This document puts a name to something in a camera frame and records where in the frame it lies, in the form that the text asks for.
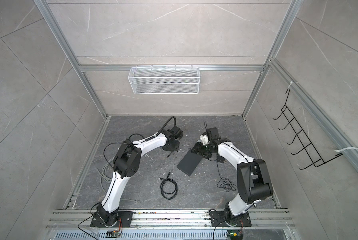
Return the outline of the dark grey network switch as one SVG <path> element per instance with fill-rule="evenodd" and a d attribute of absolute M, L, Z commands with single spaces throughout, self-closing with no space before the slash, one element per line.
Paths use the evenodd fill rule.
<path fill-rule="evenodd" d="M 191 176 L 198 164 L 203 159 L 202 156 L 189 150 L 177 165 L 177 168 L 188 176 Z"/>

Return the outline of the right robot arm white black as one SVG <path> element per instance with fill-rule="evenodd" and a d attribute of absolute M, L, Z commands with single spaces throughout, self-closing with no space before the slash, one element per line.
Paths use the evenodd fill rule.
<path fill-rule="evenodd" d="M 205 159 L 217 154 L 218 160 L 227 160 L 237 170 L 237 190 L 235 198 L 226 204 L 222 223 L 237 225 L 248 210 L 274 194 L 267 164 L 263 159 L 254 159 L 234 146 L 227 138 L 222 138 L 217 128 L 208 128 L 192 149 L 192 153 Z"/>

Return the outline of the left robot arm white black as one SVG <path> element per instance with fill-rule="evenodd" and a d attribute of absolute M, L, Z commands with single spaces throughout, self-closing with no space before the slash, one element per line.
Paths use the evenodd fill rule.
<path fill-rule="evenodd" d="M 176 125 L 176 117 L 170 117 L 158 132 L 150 137 L 131 141 L 126 139 L 113 159 L 113 176 L 108 191 L 93 214 L 92 227 L 113 227 L 120 223 L 118 209 L 126 184 L 139 169 L 141 157 L 148 152 L 162 148 L 177 152 L 183 131 Z"/>

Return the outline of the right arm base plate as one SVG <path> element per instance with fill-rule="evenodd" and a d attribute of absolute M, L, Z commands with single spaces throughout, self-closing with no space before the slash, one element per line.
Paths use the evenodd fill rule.
<path fill-rule="evenodd" d="M 251 218 L 248 212 L 239 216 L 232 215 L 228 209 L 217 211 L 211 209 L 208 211 L 212 227 L 251 227 Z"/>

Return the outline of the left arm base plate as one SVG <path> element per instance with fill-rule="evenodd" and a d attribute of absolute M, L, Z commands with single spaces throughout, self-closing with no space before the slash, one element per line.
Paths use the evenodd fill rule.
<path fill-rule="evenodd" d="M 95 213 L 90 223 L 90 227 L 116 228 L 120 224 L 122 227 L 129 228 L 133 217 L 132 211 L 107 213 L 106 211 Z"/>

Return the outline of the aluminium frame rail front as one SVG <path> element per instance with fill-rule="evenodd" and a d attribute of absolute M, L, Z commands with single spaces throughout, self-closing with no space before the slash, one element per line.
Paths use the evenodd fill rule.
<path fill-rule="evenodd" d="M 132 211 L 129 228 L 123 230 L 176 230 L 211 229 L 208 210 L 124 210 Z M 251 227 L 220 227 L 221 229 L 295 229 L 287 209 L 250 209 Z M 74 230 L 78 227 L 91 230 L 92 215 L 89 210 L 56 210 L 46 224 L 46 230 Z"/>

